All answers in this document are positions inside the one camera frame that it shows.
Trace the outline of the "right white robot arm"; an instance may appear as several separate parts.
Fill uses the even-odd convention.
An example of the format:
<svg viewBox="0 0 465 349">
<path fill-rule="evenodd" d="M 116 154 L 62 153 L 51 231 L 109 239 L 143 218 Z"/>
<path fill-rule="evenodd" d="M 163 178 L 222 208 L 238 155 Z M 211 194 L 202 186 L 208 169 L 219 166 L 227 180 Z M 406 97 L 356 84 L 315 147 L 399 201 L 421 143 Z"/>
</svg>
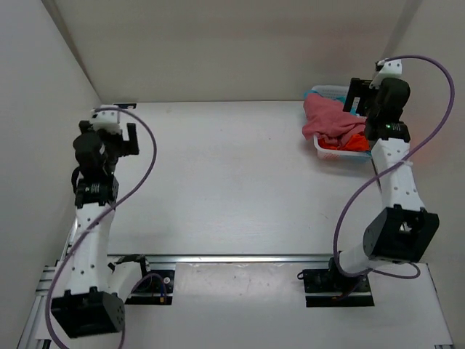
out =
<svg viewBox="0 0 465 349">
<path fill-rule="evenodd" d="M 439 217 L 426 210 L 412 163 L 406 159 L 411 136 L 400 117 L 410 93 L 408 83 L 399 78 L 385 78 L 378 86 L 359 78 L 350 82 L 344 110 L 350 111 L 354 100 L 359 100 L 356 112 L 365 117 L 365 138 L 383 209 L 365 229 L 359 245 L 333 251 L 326 281 L 334 290 L 346 289 L 383 265 L 419 262 L 439 228 Z"/>
</svg>

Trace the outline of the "pink t shirt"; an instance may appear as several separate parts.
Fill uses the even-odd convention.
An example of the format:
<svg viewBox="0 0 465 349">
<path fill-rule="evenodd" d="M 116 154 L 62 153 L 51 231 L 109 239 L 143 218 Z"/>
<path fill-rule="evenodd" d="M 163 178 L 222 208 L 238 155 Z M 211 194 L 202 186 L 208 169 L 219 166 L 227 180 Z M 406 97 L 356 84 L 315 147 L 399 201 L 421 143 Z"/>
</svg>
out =
<svg viewBox="0 0 465 349">
<path fill-rule="evenodd" d="M 354 135 L 365 131 L 365 119 L 343 111 L 338 100 L 312 93 L 304 99 L 306 124 L 302 134 L 306 140 L 316 136 L 327 145 L 343 148 Z"/>
</svg>

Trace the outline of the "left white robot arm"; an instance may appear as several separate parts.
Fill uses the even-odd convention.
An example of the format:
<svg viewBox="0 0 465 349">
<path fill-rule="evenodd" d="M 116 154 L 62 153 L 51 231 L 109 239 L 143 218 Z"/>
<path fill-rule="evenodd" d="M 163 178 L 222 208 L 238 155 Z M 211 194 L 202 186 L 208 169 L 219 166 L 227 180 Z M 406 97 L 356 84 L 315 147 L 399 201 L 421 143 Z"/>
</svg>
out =
<svg viewBox="0 0 465 349">
<path fill-rule="evenodd" d="M 68 282 L 51 301 L 51 314 L 71 339 L 121 332 L 132 288 L 144 291 L 153 280 L 138 257 L 108 261 L 118 196 L 114 172 L 121 157 L 139 153 L 136 126 L 127 125 L 128 140 L 117 124 L 82 121 L 79 129 L 81 134 L 73 141 L 78 162 L 73 184 L 77 240 L 68 254 Z"/>
</svg>

